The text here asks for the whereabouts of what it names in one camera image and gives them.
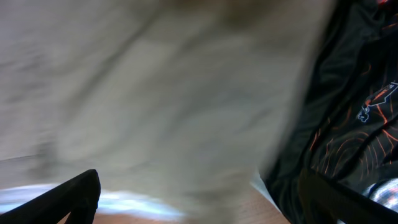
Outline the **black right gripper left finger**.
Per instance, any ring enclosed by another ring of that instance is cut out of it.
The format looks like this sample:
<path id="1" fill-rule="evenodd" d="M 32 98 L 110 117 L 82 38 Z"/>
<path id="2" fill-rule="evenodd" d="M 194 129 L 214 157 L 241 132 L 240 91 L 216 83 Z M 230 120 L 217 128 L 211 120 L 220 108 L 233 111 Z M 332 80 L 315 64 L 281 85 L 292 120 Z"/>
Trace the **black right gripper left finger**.
<path id="1" fill-rule="evenodd" d="M 92 224 L 101 184 L 98 173 L 89 169 L 48 192 L 1 215 L 1 224 Z"/>

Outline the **black orange patterned jersey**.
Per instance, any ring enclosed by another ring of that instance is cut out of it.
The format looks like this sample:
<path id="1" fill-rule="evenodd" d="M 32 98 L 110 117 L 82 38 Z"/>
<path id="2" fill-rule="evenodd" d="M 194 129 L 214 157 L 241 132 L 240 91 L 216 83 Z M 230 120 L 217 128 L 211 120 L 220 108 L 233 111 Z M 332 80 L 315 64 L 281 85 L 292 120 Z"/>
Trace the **black orange patterned jersey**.
<path id="1" fill-rule="evenodd" d="M 291 136 L 263 177 L 291 223 L 307 223 L 302 170 L 361 195 L 397 179 L 397 2 L 338 1 Z"/>

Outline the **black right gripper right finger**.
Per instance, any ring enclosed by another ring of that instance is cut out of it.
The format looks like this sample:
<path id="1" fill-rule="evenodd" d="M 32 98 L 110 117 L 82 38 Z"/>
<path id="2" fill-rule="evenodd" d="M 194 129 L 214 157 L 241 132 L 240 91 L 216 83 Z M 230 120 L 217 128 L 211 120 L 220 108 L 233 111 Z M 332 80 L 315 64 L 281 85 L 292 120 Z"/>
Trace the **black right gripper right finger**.
<path id="1" fill-rule="evenodd" d="M 298 194 L 309 224 L 397 223 L 397 212 L 331 181 L 313 170 L 302 170 Z"/>

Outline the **khaki shorts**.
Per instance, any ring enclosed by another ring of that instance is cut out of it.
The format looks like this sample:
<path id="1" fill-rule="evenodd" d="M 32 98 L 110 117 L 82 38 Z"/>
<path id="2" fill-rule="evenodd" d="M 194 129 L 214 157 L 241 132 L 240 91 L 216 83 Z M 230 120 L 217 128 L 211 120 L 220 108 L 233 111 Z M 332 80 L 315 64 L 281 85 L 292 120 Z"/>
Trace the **khaki shorts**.
<path id="1" fill-rule="evenodd" d="M 184 223 L 235 223 L 275 163 L 335 3 L 1 1 L 1 187 L 96 169 Z"/>

